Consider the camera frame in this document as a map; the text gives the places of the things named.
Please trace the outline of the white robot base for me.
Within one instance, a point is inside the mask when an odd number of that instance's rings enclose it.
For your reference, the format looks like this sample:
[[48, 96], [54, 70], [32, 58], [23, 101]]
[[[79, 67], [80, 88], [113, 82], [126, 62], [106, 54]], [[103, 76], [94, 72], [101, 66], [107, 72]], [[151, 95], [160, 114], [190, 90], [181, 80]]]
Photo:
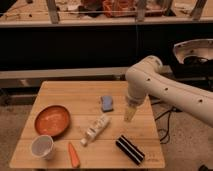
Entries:
[[173, 54], [180, 64], [190, 56], [202, 57], [208, 60], [213, 59], [213, 39], [193, 39], [173, 46]]

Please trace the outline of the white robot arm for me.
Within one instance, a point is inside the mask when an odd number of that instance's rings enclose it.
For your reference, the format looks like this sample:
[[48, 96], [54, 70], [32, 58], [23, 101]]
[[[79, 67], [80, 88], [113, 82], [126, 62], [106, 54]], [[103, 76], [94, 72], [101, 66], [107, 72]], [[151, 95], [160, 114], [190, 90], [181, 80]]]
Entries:
[[160, 74], [162, 67], [161, 60], [150, 55], [126, 71], [125, 121], [130, 122], [145, 97], [152, 95], [213, 127], [213, 92], [166, 78]]

